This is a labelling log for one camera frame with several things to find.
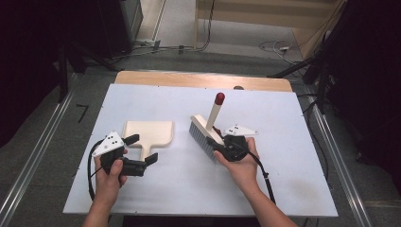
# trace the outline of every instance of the white table surface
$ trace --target white table surface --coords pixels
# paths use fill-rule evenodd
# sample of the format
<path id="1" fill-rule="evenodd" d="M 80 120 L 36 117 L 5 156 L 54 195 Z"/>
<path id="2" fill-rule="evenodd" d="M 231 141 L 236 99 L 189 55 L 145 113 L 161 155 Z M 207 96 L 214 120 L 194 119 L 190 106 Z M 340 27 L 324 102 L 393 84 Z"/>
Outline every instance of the white table surface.
<path id="1" fill-rule="evenodd" d="M 172 142 L 151 151 L 159 153 L 159 161 L 148 167 L 144 177 L 129 177 L 112 212 L 253 216 L 251 206 L 225 167 L 212 162 L 188 132 L 190 115 L 207 118 L 218 92 L 226 98 L 215 126 L 225 130 L 238 124 L 259 131 L 256 147 L 270 174 L 278 207 L 288 216 L 336 217 L 336 207 L 294 93 L 126 84 L 111 84 L 109 88 L 63 212 L 89 211 L 92 202 L 86 163 L 95 142 L 113 130 L 122 135 L 126 121 L 172 120 Z M 139 148 L 129 148 L 126 157 L 137 160 L 139 154 Z M 258 171 L 258 183 L 269 195 Z"/>

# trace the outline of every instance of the black panel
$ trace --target black panel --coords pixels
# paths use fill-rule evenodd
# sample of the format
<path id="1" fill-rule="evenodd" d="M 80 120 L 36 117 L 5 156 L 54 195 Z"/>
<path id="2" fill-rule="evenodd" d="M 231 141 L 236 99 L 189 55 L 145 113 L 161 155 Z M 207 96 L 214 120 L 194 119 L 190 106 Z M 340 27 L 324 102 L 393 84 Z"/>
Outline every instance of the black panel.
<path id="1" fill-rule="evenodd" d="M 362 155 L 392 174 L 401 192 L 400 3 L 363 1 L 330 55 L 338 80 L 330 101 L 357 130 Z"/>

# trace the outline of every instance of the hand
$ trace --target hand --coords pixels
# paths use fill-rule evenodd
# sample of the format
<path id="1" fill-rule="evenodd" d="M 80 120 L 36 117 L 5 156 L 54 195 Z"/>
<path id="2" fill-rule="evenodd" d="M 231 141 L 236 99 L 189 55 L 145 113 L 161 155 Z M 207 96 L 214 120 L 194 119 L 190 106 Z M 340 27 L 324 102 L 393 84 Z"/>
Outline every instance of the hand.
<path id="1" fill-rule="evenodd" d="M 250 137 L 246 138 L 246 141 L 250 152 L 259 158 L 254 139 Z M 218 161 L 222 165 L 226 166 L 230 171 L 230 174 L 233 177 L 236 185 L 238 185 L 239 189 L 244 191 L 252 187 L 254 188 L 255 186 L 258 188 L 256 181 L 257 163 L 254 161 L 251 155 L 246 155 L 241 161 L 238 162 L 228 162 L 220 152 L 215 150 L 214 154 Z"/>
<path id="2" fill-rule="evenodd" d="M 95 157 L 95 169 L 100 168 L 100 157 Z M 96 194 L 94 203 L 100 207 L 112 209 L 118 196 L 118 192 L 121 186 L 127 181 L 127 176 L 119 176 L 123 169 L 123 161 L 115 160 L 110 174 L 108 175 L 103 169 L 100 169 L 96 173 Z"/>

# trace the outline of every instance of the left hand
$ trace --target left hand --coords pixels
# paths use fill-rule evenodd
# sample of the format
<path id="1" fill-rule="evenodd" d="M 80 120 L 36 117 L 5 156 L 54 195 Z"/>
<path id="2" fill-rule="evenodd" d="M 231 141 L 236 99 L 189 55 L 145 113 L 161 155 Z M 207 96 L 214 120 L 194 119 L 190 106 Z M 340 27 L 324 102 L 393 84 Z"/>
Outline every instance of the left hand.
<path id="1" fill-rule="evenodd" d="M 95 169 L 100 168 L 100 156 L 95 157 Z M 111 210 L 117 201 L 118 191 L 127 181 L 127 176 L 119 176 L 123 169 L 123 161 L 115 160 L 110 174 L 108 175 L 104 169 L 100 169 L 96 173 L 96 194 L 94 203 L 103 208 Z"/>

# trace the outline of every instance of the gray bristles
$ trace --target gray bristles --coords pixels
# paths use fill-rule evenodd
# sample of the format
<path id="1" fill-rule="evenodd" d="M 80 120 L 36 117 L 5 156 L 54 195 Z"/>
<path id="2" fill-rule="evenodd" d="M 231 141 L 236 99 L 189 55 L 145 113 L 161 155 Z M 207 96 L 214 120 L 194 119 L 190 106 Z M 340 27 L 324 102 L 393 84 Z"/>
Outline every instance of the gray bristles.
<path id="1" fill-rule="evenodd" d="M 209 156 L 209 158 L 215 162 L 216 157 L 213 154 L 213 151 L 214 151 L 213 148 L 207 144 L 206 137 L 201 133 L 201 131 L 198 129 L 198 127 L 193 122 L 191 123 L 191 127 L 189 128 L 189 133 L 192 135 L 192 137 L 198 143 L 200 148 L 202 148 L 203 151 L 207 154 L 207 156 Z"/>

